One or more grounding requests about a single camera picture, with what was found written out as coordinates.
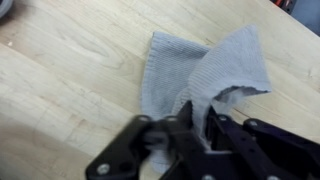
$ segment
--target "gray cloth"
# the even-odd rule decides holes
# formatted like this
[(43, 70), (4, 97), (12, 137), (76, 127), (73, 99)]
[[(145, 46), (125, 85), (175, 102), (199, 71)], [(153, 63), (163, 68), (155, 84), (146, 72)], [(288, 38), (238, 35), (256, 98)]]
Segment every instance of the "gray cloth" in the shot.
[[(245, 96), (270, 92), (255, 26), (233, 32), (216, 47), (155, 32), (145, 67), (141, 109), (154, 120), (175, 115), (191, 100), (195, 133), (204, 145), (209, 107), (227, 114)], [(166, 154), (154, 152), (153, 167), (164, 172)]]

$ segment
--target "wood grain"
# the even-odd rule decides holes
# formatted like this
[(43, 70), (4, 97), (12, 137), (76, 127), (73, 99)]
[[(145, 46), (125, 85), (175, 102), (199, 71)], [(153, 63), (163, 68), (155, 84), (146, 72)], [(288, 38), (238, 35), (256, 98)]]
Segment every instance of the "wood grain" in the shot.
[[(84, 179), (137, 113), (154, 31), (214, 46), (256, 24), (273, 92), (231, 113), (320, 143), (320, 40), (268, 0), (15, 0), (0, 27), (0, 178)], [(156, 179), (147, 164), (142, 179)]]

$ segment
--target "wooden surface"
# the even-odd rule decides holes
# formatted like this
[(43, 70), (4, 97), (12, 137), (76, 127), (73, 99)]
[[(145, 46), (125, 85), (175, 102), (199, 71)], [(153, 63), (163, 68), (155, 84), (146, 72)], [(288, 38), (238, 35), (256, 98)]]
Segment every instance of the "wooden surface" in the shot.
[(320, 40), (267, 0), (15, 0), (0, 27), (0, 178), (84, 179), (140, 112), (153, 31), (214, 46), (252, 23), (273, 92), (232, 116), (320, 142)]

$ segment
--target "screw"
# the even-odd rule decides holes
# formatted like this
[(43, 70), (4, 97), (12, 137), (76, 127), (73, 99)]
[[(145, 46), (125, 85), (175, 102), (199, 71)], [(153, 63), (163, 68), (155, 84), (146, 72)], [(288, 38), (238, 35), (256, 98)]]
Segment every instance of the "screw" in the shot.
[(220, 119), (221, 121), (226, 121), (226, 120), (227, 120), (227, 118), (226, 118), (225, 116), (219, 116), (219, 119)]
[(216, 178), (214, 178), (213, 176), (211, 175), (204, 175), (202, 176), (202, 180), (215, 180)]
[(267, 177), (267, 180), (280, 180), (280, 178), (278, 178), (277, 176), (271, 175)]
[(139, 120), (140, 121), (149, 121), (149, 119), (147, 117), (145, 117), (145, 116), (140, 116)]
[(105, 175), (108, 174), (108, 172), (110, 171), (110, 165), (109, 164), (101, 164), (98, 168), (97, 168), (97, 173), (99, 175)]
[(168, 120), (168, 121), (176, 121), (177, 118), (175, 118), (175, 117), (168, 117), (167, 120)]
[(258, 126), (257, 122), (255, 122), (255, 121), (250, 121), (250, 125), (251, 126)]

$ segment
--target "black mechanical arm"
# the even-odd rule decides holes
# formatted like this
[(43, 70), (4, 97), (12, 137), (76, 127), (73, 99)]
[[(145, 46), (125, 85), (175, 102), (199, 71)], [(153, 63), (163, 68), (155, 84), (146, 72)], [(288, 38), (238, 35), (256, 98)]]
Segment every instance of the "black mechanical arm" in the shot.
[(161, 180), (320, 179), (320, 146), (258, 119), (239, 125), (210, 109), (206, 137), (191, 130), (192, 104), (175, 117), (151, 121), (136, 116), (86, 169), (88, 180), (137, 180), (152, 149), (174, 155)]

